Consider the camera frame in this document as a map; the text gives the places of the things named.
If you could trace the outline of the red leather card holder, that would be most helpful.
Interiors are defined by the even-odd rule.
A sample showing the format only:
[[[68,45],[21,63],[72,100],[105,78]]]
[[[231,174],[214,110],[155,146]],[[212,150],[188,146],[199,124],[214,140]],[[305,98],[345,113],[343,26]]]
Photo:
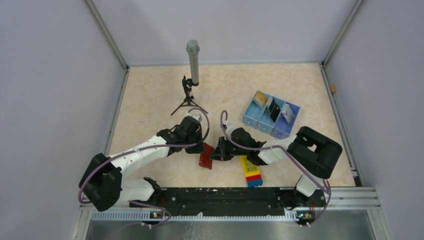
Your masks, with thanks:
[[[210,159],[210,156],[214,152],[215,148],[212,147],[211,145],[207,144],[206,142],[203,143],[203,147],[205,149],[205,152],[200,154],[198,166],[212,170],[213,161]]]

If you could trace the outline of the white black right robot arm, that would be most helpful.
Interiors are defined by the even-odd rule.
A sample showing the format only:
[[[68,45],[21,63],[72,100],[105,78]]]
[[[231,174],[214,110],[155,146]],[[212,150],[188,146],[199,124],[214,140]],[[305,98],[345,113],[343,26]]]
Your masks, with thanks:
[[[239,127],[225,130],[210,159],[229,161],[244,156],[255,166],[290,160],[302,172],[295,185],[293,200],[299,206],[307,206],[316,189],[331,195],[328,179],[342,152],[339,143],[308,126],[302,126],[294,136],[270,142],[257,141]]]

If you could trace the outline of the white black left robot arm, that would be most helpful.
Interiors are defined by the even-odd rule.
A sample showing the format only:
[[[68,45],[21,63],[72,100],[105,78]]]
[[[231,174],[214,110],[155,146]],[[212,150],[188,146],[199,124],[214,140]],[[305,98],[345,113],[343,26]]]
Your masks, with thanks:
[[[142,179],[135,190],[123,187],[124,178],[147,164],[185,150],[187,154],[205,152],[199,114],[186,114],[180,124],[163,129],[147,141],[124,152],[105,156],[96,154],[90,161],[78,187],[81,204],[93,204],[99,211],[110,209],[120,201],[143,201],[154,207],[160,193],[152,180]]]

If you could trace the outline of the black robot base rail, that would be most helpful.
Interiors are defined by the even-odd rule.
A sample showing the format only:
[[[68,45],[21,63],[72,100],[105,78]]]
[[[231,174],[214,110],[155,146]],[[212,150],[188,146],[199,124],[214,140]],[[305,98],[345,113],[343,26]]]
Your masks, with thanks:
[[[169,187],[156,190],[146,204],[165,208],[174,217],[265,217],[324,207],[326,199],[322,190],[306,197],[292,187]]]

